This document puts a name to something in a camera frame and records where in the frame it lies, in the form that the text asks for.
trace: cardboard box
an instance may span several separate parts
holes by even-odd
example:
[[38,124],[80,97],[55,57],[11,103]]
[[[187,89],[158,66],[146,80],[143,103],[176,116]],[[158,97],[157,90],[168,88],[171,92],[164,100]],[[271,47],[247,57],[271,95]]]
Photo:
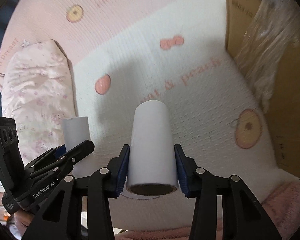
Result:
[[[234,58],[261,0],[226,0],[226,49]],[[245,76],[249,66],[241,70]],[[289,44],[278,64],[274,93],[265,114],[277,165],[300,178],[300,44]]]

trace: pink bow print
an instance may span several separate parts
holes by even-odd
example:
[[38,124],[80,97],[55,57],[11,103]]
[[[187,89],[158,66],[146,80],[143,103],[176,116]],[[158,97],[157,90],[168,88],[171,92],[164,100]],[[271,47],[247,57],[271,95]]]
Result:
[[160,41],[160,47],[163,50],[171,49],[172,46],[182,45],[185,39],[181,35],[176,35],[172,39],[163,39]]

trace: white paper roll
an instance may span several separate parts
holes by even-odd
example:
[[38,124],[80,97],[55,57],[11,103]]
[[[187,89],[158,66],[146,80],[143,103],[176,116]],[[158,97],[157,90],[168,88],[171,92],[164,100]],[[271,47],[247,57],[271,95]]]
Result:
[[[67,151],[70,151],[85,140],[91,140],[87,116],[63,119],[62,129]],[[72,174],[76,178],[82,178],[90,176],[94,171],[89,163],[89,158],[85,157],[74,165]]]
[[127,189],[151,196],[165,195],[177,188],[168,108],[157,100],[144,102],[134,115]]
[[63,119],[62,129],[67,152],[85,140],[90,140],[87,116]]

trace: yellow fruit print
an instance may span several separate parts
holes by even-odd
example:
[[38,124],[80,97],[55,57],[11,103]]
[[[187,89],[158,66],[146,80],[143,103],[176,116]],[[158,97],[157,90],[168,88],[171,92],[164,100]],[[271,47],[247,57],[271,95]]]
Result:
[[83,17],[83,9],[75,4],[67,11],[67,20],[71,23],[79,22]]
[[242,149],[249,149],[259,141],[262,124],[259,115],[252,109],[245,109],[239,116],[235,131],[235,142]]

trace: white mat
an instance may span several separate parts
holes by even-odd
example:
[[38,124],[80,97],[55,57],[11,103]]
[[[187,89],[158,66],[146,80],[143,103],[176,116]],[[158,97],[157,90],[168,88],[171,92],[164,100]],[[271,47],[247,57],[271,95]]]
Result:
[[[96,148],[74,174],[106,166],[130,143],[138,104],[157,99],[169,108],[174,143],[214,175],[241,176],[260,201],[281,182],[295,179],[276,167],[262,113],[224,49],[225,29],[226,0],[177,0],[76,64],[78,114],[89,117]],[[104,88],[108,77],[109,89],[96,93],[96,81]],[[110,207],[114,227],[154,230],[189,226],[194,200],[180,190],[154,199],[125,191]]]

